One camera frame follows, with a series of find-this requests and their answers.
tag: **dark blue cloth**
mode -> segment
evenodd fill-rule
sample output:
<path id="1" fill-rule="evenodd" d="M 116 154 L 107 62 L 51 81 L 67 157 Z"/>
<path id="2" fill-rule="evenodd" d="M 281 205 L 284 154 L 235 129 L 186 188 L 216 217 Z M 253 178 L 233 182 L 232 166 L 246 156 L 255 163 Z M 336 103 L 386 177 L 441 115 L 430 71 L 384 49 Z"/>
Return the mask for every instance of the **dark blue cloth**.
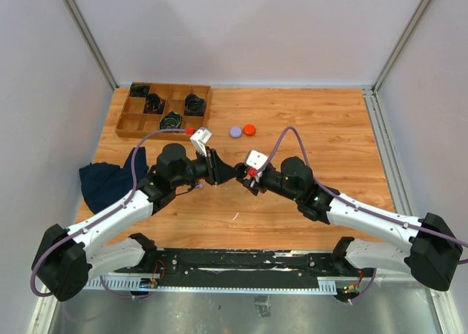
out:
<path id="1" fill-rule="evenodd" d="M 87 206 L 93 213 L 104 210 L 132 189 L 130 161 L 133 150 L 122 168 L 107 162 L 89 164 L 80 168 L 81 192 Z M 145 148 L 139 148 L 137 151 L 135 172 L 137 173 L 137 181 L 142 180 L 148 172 Z"/>

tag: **wooden tabletop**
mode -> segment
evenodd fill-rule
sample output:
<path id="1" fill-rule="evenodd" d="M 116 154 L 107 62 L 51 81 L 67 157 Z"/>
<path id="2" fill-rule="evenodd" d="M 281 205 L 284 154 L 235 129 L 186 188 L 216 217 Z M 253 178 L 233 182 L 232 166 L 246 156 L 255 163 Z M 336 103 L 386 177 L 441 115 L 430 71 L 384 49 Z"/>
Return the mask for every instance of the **wooden tabletop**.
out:
<path id="1" fill-rule="evenodd" d="M 120 138 L 115 132 L 128 89 L 117 89 L 102 130 L 95 162 L 123 165 L 139 139 Z M 232 166 L 251 149 L 268 155 L 282 132 L 295 126 L 306 146 L 314 174 L 325 184 L 380 208 L 393 210 L 385 174 L 360 89 L 213 89 L 208 128 L 209 146 Z M 254 124 L 253 137 L 233 139 L 232 126 Z M 156 162 L 165 140 L 148 140 L 148 166 Z M 181 142 L 195 158 L 190 142 Z M 294 134 L 287 134 L 273 159 L 279 167 L 288 156 L 301 157 Z M 77 221 L 92 216 L 82 203 Z M 296 204 L 267 192 L 257 197 L 238 182 L 204 184 L 176 198 L 151 218 L 116 237 L 142 232 L 161 247 L 177 248 L 285 248 L 331 250 L 342 236 L 375 240 L 345 227 L 313 222 Z"/>

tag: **white panel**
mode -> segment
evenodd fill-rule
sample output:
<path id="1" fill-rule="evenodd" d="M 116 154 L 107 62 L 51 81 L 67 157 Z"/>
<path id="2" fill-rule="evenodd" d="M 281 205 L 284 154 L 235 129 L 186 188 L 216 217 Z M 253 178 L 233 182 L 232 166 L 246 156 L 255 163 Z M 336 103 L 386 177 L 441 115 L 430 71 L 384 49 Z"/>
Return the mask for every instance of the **white panel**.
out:
<path id="1" fill-rule="evenodd" d="M 69 224 L 110 89 L 62 0 L 0 0 L 0 333 L 25 333 L 42 234 Z"/>
<path id="2" fill-rule="evenodd" d="M 467 0 L 435 0 L 381 90 L 416 213 L 441 215 L 463 240 L 468 240 L 467 21 Z M 467 278 L 468 266 L 460 266 L 451 288 L 465 321 Z"/>
<path id="3" fill-rule="evenodd" d="M 77 0 L 117 81 L 371 84 L 419 0 Z"/>

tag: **gray floor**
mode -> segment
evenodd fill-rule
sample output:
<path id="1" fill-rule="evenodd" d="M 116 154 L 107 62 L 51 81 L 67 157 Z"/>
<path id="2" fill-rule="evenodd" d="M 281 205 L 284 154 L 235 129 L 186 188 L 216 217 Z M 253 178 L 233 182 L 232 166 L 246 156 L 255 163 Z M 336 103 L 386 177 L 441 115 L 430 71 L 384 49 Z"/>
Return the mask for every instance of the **gray floor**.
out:
<path id="1" fill-rule="evenodd" d="M 49 334 L 82 333 L 440 333 L 423 287 L 374 284 L 355 305 L 329 295 L 271 295 L 271 316 L 261 317 L 255 295 L 158 292 L 133 302 L 99 290 L 82 291 L 56 311 Z"/>

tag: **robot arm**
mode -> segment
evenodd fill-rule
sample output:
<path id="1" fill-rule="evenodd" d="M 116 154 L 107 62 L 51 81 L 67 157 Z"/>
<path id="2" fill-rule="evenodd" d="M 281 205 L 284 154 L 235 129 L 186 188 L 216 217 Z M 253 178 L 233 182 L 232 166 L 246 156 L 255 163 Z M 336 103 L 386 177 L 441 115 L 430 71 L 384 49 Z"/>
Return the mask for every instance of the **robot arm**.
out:
<path id="1" fill-rule="evenodd" d="M 127 204 L 124 202 L 131 192 L 85 221 L 66 229 L 56 224 L 45 232 L 34 258 L 33 268 L 39 258 L 54 244 L 81 229 L 85 231 L 59 246 L 39 267 L 39 279 L 58 300 L 70 299 L 89 279 L 110 271 L 138 265 L 144 267 L 149 262 L 154 264 L 154 260 L 150 258 L 156 246 L 142 235 L 132 235 L 115 245 L 103 245 L 127 227 L 163 209 L 176 197 L 177 187 L 188 185 L 193 189 L 201 179 L 208 184 L 219 185 L 237 176 L 238 171 L 225 164 L 214 149 L 205 147 L 209 138 L 206 133 L 209 133 L 208 130 L 199 130 L 192 136 L 192 142 L 195 142 L 197 149 L 195 160 L 186 157 L 182 145 L 166 145 L 157 157 L 156 165 L 139 182 L 135 194 Z M 119 205 L 123 205 L 123 208 L 95 227 L 86 229 L 86 226 Z"/>
<path id="2" fill-rule="evenodd" d="M 258 172 L 267 159 L 266 155 L 251 151 L 243 163 L 236 165 L 238 181 L 251 193 L 272 191 L 295 201 L 298 210 L 312 221 L 351 227 L 387 242 L 342 238 L 332 254 L 334 266 L 342 274 L 354 267 L 383 268 L 409 273 L 432 289 L 448 290 L 461 257 L 460 245 L 408 227 L 411 224 L 453 236 L 441 217 L 428 213 L 419 219 L 391 213 L 328 188 L 333 193 L 330 195 L 316 183 L 312 169 L 297 156 L 285 159 L 280 171 L 269 164 Z M 402 225 L 376 218 L 364 210 L 398 220 Z"/>

